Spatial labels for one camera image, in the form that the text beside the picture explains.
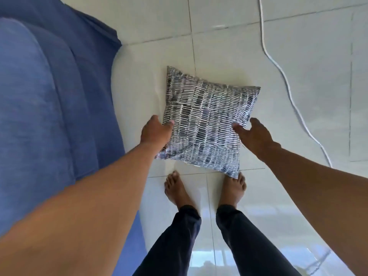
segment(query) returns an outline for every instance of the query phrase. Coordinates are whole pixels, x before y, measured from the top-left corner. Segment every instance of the bare foot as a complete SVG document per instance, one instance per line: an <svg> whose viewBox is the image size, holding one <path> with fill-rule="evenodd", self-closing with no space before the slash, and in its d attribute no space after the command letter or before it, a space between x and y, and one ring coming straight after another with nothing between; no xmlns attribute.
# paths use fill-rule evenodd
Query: bare foot
<svg viewBox="0 0 368 276"><path fill-rule="evenodd" d="M238 179L225 175L218 206L226 204L232 205L236 208L236 205L243 197L245 190L246 179L241 172L239 173Z"/></svg>
<svg viewBox="0 0 368 276"><path fill-rule="evenodd" d="M165 182L165 194L168 199L177 206L178 210L184 205L196 207L187 194L180 175L177 171L169 174Z"/></svg>

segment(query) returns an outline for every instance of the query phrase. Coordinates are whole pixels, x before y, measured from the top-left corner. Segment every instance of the person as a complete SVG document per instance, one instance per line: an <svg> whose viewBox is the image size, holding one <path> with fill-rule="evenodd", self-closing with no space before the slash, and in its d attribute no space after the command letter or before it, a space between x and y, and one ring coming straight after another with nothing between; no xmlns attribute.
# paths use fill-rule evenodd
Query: person
<svg viewBox="0 0 368 276"><path fill-rule="evenodd" d="M16 223L0 239L0 275L111 275L139 209L150 165L168 143L173 124L162 125L158 116L152 116L138 146ZM251 124L250 130L238 124L233 124L233 129L272 170L332 250L353 273L365 275L368 179L289 152L272 140L257 119L251 118ZM240 274L296 275L281 253L236 210L245 188L243 176L238 180L225 178L216 214ZM168 176L165 192L179 211L135 276L186 273L200 216L177 172Z"/></svg>

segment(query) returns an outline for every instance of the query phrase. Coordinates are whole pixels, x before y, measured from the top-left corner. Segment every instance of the hand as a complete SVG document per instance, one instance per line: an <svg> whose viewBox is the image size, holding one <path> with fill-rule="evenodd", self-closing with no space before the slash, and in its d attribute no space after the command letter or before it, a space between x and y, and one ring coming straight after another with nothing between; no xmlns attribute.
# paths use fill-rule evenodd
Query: hand
<svg viewBox="0 0 368 276"><path fill-rule="evenodd" d="M244 129L238 123L233 123L232 129L239 135L245 147L263 161L263 156L269 148L280 148L281 145L272 140L270 132L257 118L251 118L250 122L252 124L250 130Z"/></svg>
<svg viewBox="0 0 368 276"><path fill-rule="evenodd" d="M168 143L173 130L174 120L170 120L166 125L162 125L157 115L152 115L147 124L142 129L140 143L148 144L156 153Z"/></svg>

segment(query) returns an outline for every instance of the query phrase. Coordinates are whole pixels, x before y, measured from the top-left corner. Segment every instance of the navy trousers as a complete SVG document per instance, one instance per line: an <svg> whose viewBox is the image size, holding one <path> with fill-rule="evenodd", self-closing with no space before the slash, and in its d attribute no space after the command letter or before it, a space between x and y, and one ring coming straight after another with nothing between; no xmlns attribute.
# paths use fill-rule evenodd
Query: navy trousers
<svg viewBox="0 0 368 276"><path fill-rule="evenodd" d="M231 205L217 209L216 223L241 276L301 276L249 219ZM185 205L157 239L133 276L185 276L201 218Z"/></svg>

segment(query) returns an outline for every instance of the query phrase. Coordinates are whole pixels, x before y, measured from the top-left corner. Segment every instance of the black and white pillow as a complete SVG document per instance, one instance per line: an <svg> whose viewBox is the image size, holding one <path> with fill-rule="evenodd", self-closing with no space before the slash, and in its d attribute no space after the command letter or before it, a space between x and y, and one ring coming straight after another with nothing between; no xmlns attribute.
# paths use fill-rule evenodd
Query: black and white pillow
<svg viewBox="0 0 368 276"><path fill-rule="evenodd" d="M246 126L260 87L236 87L183 74L168 66L163 123L175 120L169 143L157 159L181 160L239 174L240 139L232 123Z"/></svg>

